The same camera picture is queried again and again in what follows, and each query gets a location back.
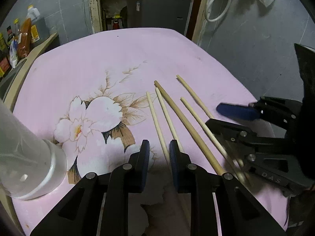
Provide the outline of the white plastic utensil caddy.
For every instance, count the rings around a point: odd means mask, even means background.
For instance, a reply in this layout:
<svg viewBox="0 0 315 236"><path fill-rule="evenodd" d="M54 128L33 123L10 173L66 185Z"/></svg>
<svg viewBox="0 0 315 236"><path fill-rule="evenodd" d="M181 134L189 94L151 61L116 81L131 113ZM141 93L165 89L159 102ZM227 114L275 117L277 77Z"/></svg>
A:
<svg viewBox="0 0 315 236"><path fill-rule="evenodd" d="M24 126L1 102L1 187L12 198L31 200L57 188L66 175L64 151Z"/></svg>

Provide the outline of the thick brown chopstick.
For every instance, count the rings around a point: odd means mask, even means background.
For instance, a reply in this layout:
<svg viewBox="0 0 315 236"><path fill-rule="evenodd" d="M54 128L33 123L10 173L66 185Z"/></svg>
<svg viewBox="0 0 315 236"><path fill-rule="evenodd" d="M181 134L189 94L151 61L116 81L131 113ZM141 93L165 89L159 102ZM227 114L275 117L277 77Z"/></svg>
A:
<svg viewBox="0 0 315 236"><path fill-rule="evenodd" d="M175 114L178 116L178 118L181 120L182 124L185 126L187 131L190 133L193 140L196 142L204 156L209 161L212 168L215 170L215 172L218 175L223 175L226 173L226 171L223 169L223 167L219 164L215 156L212 154L210 149L208 148L207 144L203 141L201 136L197 133L195 128L192 126L192 124L189 122L189 120L186 118L186 116L182 113L182 111L179 109L177 104L172 100L172 98L168 95L168 93L164 90L164 88L159 84L157 80L154 81L154 85L158 88L160 91L162 97L166 100L168 105L173 109Z"/></svg>

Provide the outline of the pink floral table mat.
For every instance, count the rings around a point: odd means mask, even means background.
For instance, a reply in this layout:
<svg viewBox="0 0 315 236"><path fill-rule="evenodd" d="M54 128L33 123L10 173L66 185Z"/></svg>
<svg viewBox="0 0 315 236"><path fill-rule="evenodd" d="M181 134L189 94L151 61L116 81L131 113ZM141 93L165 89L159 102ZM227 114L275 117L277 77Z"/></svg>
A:
<svg viewBox="0 0 315 236"><path fill-rule="evenodd" d="M249 104L254 96L203 49L162 28L105 31L39 56L21 87L13 113L39 137L61 145L67 173L51 193L14 200L21 227L35 226L88 172L105 174L128 161L144 139L150 143L146 188L130 197L131 235L189 235L187 217L173 187L148 102L167 143L172 134L157 99L159 82L225 168L220 152L181 102L202 120L207 115L177 80L197 93L215 118L221 102Z"/></svg>

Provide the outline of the dark grey cabinet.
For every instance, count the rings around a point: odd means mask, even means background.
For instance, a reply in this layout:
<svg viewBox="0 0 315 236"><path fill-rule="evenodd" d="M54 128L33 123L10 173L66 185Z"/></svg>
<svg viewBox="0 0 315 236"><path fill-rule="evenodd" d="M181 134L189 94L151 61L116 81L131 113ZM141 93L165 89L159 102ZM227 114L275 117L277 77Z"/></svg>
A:
<svg viewBox="0 0 315 236"><path fill-rule="evenodd" d="M191 0L127 0L128 28L168 28L185 32Z"/></svg>

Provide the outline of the orange spice powder bag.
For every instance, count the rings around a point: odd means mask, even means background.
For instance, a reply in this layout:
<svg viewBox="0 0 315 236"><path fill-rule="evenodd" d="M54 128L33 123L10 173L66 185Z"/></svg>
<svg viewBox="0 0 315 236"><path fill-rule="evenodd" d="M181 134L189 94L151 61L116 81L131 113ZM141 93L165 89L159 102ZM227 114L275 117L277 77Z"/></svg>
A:
<svg viewBox="0 0 315 236"><path fill-rule="evenodd" d="M27 18L21 26L21 31L18 39L18 57L25 58L30 53L31 45L31 18Z"/></svg>

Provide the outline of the white seasoning packet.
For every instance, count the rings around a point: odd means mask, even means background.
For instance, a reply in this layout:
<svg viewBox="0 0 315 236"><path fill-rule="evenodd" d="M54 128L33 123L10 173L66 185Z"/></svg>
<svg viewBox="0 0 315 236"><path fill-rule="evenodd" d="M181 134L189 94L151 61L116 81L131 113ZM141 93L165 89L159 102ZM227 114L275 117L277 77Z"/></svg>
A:
<svg viewBox="0 0 315 236"><path fill-rule="evenodd" d="M13 39L10 45L10 65L15 68L18 63L18 43L17 40Z"/></svg>

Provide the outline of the large dark sauce bottle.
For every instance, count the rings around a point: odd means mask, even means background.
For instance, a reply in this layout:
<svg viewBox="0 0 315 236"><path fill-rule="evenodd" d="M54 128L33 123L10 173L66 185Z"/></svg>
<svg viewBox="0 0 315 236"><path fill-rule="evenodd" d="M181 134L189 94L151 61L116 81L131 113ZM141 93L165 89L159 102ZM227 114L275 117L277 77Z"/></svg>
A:
<svg viewBox="0 0 315 236"><path fill-rule="evenodd" d="M10 70L11 65L9 61L9 50L5 42L3 34L0 32L0 77L4 77Z"/></svg>

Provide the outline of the large dark oil jug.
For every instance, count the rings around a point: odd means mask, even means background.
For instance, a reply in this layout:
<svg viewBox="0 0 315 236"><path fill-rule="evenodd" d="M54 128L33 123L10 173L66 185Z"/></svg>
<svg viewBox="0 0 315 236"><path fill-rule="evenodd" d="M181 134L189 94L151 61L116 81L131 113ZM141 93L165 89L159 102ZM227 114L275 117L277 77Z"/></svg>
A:
<svg viewBox="0 0 315 236"><path fill-rule="evenodd" d="M37 47L46 41L50 32L45 23L44 17L40 14L39 10L33 5L29 5L27 10L26 19L31 19L31 43L33 47Z"/></svg>

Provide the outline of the small red cap bottle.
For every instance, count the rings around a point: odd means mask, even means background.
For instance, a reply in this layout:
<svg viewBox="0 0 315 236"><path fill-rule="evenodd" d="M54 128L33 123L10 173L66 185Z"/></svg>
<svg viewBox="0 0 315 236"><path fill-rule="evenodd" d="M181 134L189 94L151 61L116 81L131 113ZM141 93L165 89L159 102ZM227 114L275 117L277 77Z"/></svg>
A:
<svg viewBox="0 0 315 236"><path fill-rule="evenodd" d="M10 47L12 41L14 40L14 36L15 36L15 34L12 31L11 26L8 26L7 27L7 45L8 45L8 47Z"/></svg>

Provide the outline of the yellow cap clear bottle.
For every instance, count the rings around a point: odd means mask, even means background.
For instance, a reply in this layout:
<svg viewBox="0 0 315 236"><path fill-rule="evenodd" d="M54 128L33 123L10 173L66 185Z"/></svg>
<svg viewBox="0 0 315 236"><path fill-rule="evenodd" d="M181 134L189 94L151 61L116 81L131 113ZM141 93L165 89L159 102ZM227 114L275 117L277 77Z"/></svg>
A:
<svg viewBox="0 0 315 236"><path fill-rule="evenodd" d="M18 18L14 20L14 39L17 40L20 34L20 21Z"/></svg>

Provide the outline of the wooden door frame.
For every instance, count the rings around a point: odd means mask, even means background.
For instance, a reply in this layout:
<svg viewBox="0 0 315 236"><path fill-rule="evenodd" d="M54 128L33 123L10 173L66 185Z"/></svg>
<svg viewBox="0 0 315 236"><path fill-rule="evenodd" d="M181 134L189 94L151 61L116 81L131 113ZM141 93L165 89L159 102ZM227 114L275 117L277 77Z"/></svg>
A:
<svg viewBox="0 0 315 236"><path fill-rule="evenodd" d="M188 18L189 22L186 37L199 46L205 27L205 17L203 14L206 9L206 3L207 0L193 0ZM103 31L100 11L100 0L89 0L90 21L93 34Z"/></svg>

